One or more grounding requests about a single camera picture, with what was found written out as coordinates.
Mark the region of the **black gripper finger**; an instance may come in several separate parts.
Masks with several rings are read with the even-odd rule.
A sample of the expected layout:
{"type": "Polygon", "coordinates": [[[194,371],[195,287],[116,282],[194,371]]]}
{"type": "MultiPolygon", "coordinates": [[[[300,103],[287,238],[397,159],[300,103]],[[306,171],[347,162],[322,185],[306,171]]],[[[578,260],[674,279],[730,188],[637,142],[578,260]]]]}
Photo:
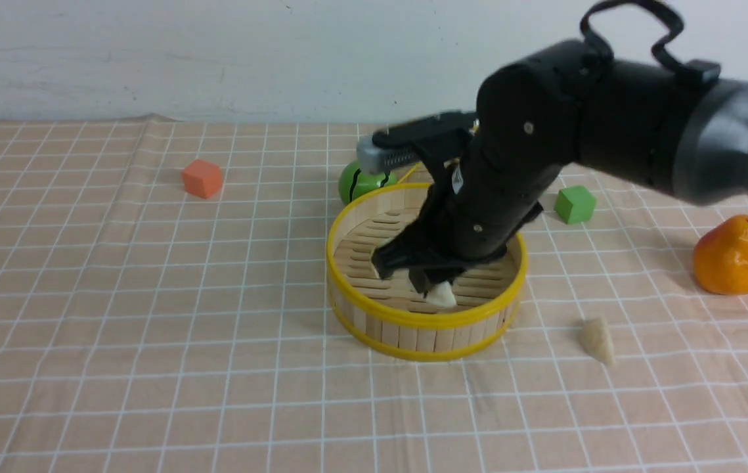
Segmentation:
{"type": "Polygon", "coordinates": [[[419,223],[410,223],[374,249],[371,263],[380,279],[389,279],[400,269],[436,267],[443,263],[443,254],[419,223]]]}

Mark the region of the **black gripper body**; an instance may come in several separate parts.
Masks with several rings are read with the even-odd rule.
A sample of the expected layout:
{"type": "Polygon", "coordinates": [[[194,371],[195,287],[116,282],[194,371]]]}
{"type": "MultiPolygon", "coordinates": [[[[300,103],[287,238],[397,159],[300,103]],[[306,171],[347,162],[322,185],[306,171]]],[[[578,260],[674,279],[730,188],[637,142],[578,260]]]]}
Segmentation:
{"type": "Polygon", "coordinates": [[[418,217],[443,259],[497,259],[508,240],[540,213],[539,198],[561,162],[544,152],[508,149],[473,132],[475,112],[443,112],[379,129],[380,148],[410,147],[433,177],[418,217]]]}

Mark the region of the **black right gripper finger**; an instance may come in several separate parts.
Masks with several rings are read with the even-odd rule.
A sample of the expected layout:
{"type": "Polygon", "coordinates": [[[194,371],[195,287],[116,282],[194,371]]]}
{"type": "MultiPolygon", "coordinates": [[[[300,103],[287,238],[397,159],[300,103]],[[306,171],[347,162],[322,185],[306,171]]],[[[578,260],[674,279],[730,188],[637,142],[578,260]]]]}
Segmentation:
{"type": "Polygon", "coordinates": [[[479,265],[479,260],[410,259],[408,279],[416,293],[427,294],[443,282],[452,284],[455,279],[476,265],[479,265]]]}

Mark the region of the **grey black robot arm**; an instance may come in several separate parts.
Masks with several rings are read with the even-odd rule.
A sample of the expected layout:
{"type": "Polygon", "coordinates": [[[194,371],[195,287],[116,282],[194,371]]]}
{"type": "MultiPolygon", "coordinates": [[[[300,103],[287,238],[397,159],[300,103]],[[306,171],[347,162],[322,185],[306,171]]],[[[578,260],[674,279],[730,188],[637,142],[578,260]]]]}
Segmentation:
{"type": "Polygon", "coordinates": [[[359,141],[368,173],[421,162],[433,177],[418,217],[373,251],[381,279],[408,271],[427,294],[500,259],[569,164],[693,206],[748,194],[748,83],[708,62],[623,62],[565,40],[504,66],[476,110],[446,111],[359,141]]]}

